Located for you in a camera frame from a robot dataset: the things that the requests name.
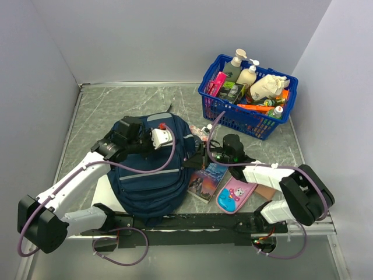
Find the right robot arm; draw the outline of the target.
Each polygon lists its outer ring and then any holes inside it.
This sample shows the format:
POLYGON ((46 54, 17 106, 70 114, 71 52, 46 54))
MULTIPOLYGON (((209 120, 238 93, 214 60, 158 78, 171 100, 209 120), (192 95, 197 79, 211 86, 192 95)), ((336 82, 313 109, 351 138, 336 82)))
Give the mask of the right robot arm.
POLYGON ((309 165, 279 166, 257 161, 245 154, 237 134, 225 135, 217 147, 202 142, 182 165, 202 170, 210 163, 228 167, 232 177, 244 184, 270 187, 283 194, 282 200, 266 202, 256 210, 254 224, 260 232, 268 232, 275 223, 286 220, 311 226, 323 220, 335 203, 332 193, 309 165))

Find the navy blue student backpack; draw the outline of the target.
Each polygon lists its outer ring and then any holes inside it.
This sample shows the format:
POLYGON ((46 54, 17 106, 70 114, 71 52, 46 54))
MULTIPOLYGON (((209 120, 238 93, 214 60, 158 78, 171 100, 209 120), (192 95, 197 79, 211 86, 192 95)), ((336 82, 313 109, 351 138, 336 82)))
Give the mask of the navy blue student backpack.
POLYGON ((128 155, 122 165, 129 169, 115 167, 107 177, 123 209, 147 226, 156 226, 182 204, 187 194, 194 170, 182 164, 195 153, 195 140, 188 123, 172 113, 142 116, 140 120, 145 128, 167 125, 174 133, 175 144, 146 157, 128 155))

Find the brown leather notebook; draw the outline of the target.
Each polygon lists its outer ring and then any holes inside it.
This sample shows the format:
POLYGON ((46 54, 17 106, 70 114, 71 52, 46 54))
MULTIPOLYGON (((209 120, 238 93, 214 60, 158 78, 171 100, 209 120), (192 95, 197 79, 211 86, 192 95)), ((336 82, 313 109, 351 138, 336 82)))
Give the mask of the brown leather notebook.
POLYGON ((264 199, 266 200, 272 200, 273 196, 275 195, 276 193, 276 190, 274 188, 271 188, 271 187, 267 187, 265 185, 257 185, 256 186, 256 189, 254 191, 255 193, 259 194, 260 196, 262 196, 264 199))

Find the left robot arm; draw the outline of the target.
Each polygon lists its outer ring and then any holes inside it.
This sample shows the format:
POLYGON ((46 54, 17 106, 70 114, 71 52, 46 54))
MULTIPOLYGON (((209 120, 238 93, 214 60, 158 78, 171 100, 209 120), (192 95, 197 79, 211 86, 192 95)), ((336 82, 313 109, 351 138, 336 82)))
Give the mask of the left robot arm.
POLYGON ((131 154, 144 154, 154 149, 152 132, 135 117, 119 120, 117 127, 97 141, 82 161, 65 177, 35 198, 27 195, 18 203, 17 231, 22 251, 23 239, 32 242, 37 250, 51 253, 67 237, 88 230, 107 235, 115 228, 115 213, 98 203, 90 208, 69 212, 69 207, 88 187, 117 167, 131 154))

